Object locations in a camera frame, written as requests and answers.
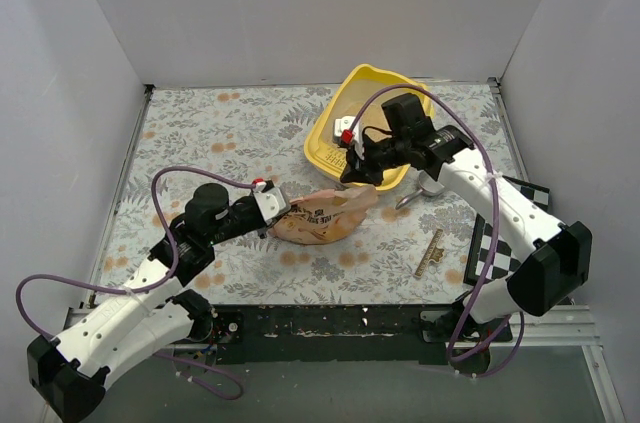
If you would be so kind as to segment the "pink cat litter bag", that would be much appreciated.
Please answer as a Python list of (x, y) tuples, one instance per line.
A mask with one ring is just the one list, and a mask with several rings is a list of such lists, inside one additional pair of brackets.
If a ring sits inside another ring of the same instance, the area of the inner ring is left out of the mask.
[(291, 210), (270, 230), (282, 241), (326, 245), (351, 235), (378, 202), (372, 185), (321, 190), (291, 201)]

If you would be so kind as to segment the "silver metal scoop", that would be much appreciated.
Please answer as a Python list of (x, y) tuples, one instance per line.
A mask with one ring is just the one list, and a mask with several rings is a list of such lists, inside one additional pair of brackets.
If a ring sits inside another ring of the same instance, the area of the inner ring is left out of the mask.
[(417, 178), (417, 189), (403, 197), (395, 206), (396, 210), (403, 209), (420, 196), (435, 197), (442, 194), (445, 187), (431, 178), (426, 172), (421, 171)]

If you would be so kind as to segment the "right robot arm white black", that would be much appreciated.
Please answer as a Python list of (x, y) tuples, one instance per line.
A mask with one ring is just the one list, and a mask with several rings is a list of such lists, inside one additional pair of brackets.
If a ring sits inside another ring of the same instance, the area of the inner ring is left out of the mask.
[(496, 319), (519, 312), (540, 317), (587, 281), (592, 233), (583, 223), (567, 225), (529, 200), (460, 126), (435, 128), (418, 96), (400, 94), (381, 108), (387, 127), (378, 141), (358, 115), (335, 120), (333, 140), (346, 151), (341, 182), (379, 186), (385, 171), (409, 165), (469, 204), (520, 263), (511, 275), (479, 283), (426, 323), (430, 340), (471, 341)]

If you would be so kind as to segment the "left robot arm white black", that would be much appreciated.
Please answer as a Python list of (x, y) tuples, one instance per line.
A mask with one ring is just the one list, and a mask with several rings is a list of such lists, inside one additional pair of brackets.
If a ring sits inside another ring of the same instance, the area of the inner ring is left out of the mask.
[(264, 237), (289, 209), (270, 180), (236, 201), (218, 183), (199, 186), (114, 294), (64, 331), (29, 344), (31, 385), (62, 421), (80, 422), (121, 376), (164, 346), (205, 341), (213, 311), (190, 282), (214, 261), (215, 245), (250, 232)]

